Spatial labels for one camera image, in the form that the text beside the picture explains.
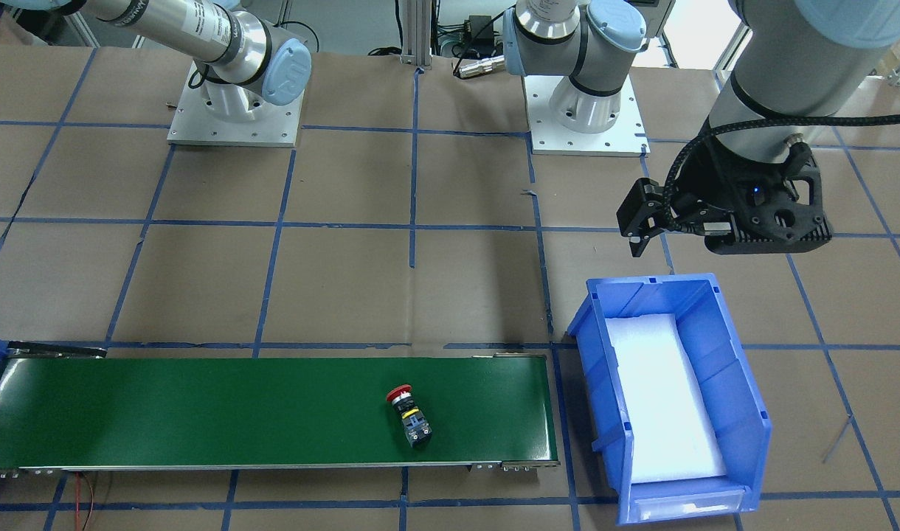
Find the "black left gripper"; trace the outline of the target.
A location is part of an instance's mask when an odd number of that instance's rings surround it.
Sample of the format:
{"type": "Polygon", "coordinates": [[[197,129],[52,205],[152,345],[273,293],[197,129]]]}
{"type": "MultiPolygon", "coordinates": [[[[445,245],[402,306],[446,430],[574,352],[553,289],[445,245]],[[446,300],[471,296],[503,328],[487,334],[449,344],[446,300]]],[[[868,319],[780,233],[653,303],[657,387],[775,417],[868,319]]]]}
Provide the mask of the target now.
{"type": "Polygon", "coordinates": [[[617,210],[622,235],[630,240],[630,255],[641,257],[663,232],[723,237],[733,233],[733,206],[714,172],[709,140],[680,145],[660,180],[636,179],[617,210]]]}

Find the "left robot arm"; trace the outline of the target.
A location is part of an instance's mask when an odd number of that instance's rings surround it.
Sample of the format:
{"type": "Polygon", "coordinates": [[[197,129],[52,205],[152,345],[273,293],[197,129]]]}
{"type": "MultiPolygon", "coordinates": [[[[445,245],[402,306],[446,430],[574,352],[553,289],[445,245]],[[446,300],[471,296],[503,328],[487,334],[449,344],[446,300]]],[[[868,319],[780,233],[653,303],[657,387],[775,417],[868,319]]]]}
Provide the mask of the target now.
{"type": "MultiPolygon", "coordinates": [[[[752,37],[702,128],[665,182],[640,178],[617,211],[632,256],[663,232],[702,236],[717,254],[814,251],[831,242],[807,128],[899,125],[900,114],[841,117],[900,38],[900,1],[733,1],[752,37]]],[[[517,1],[502,15],[514,75],[554,75],[557,125],[615,124],[622,86],[648,36],[626,1],[517,1]]]]}

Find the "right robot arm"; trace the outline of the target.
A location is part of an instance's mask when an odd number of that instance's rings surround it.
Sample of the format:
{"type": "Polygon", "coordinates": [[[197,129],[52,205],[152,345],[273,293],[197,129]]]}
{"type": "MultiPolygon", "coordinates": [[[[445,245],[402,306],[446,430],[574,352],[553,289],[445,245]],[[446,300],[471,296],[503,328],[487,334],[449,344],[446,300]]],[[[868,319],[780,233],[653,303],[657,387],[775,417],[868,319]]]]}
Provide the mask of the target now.
{"type": "Polygon", "coordinates": [[[69,15],[86,11],[193,57],[215,80],[288,105],[311,77],[311,51],[285,28],[214,1],[8,1],[23,10],[69,15]]]}

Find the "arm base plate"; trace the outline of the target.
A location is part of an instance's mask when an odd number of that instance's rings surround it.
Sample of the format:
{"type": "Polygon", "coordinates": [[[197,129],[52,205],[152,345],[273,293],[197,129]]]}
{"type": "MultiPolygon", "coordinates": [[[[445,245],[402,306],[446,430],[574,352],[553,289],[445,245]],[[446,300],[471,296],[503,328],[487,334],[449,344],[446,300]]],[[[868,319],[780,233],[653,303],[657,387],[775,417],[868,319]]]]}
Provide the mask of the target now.
{"type": "Polygon", "coordinates": [[[639,157],[648,136],[627,77],[618,93],[585,94],[568,77],[523,78],[532,152],[539,155],[639,157]]]}
{"type": "Polygon", "coordinates": [[[196,65],[188,71],[171,120],[167,141],[193,147],[294,148],[305,95],[291,104],[272,105],[235,85],[204,82],[196,65]]]}

